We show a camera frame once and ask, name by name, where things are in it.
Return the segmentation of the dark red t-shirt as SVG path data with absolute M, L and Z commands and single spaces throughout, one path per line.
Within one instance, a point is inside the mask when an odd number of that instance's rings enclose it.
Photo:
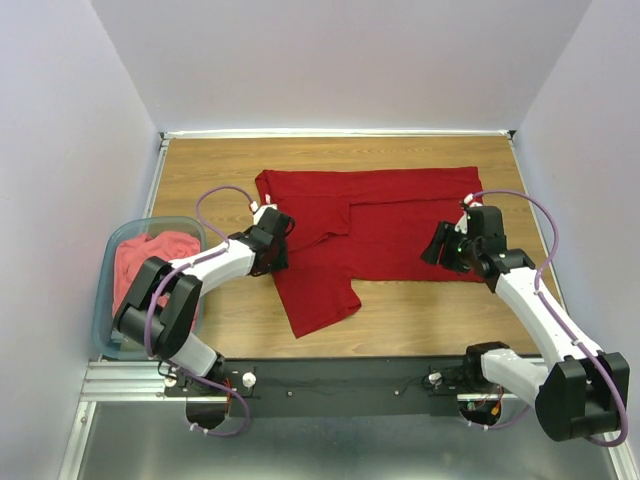
M 479 282 L 421 260 L 442 221 L 482 188 L 475 167 L 375 171 L 264 170 L 260 199 L 292 217 L 289 265 L 274 282 L 295 337 L 355 314 L 352 288 L 367 281 Z

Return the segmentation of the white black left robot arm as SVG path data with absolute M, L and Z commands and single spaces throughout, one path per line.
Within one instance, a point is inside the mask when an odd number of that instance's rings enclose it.
M 172 261 L 145 260 L 114 314 L 113 329 L 144 347 L 148 357 L 188 371 L 197 393 L 214 393 L 224 357 L 192 332 L 200 299 L 232 279 L 287 268 L 287 237 L 294 228 L 292 217 L 265 205 L 248 229 L 215 248 Z

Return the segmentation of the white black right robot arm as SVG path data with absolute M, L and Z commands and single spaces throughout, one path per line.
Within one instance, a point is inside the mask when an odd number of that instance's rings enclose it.
M 488 342 L 468 347 L 461 366 L 432 372 L 430 381 L 474 392 L 500 386 L 533 409 L 543 431 L 557 442 L 623 444 L 629 430 L 628 362 L 589 339 L 551 295 L 541 269 L 523 250 L 508 248 L 499 208 L 474 196 L 462 208 L 457 223 L 438 224 L 422 260 L 478 276 L 516 315 L 544 362 L 534 364 L 502 342 Z

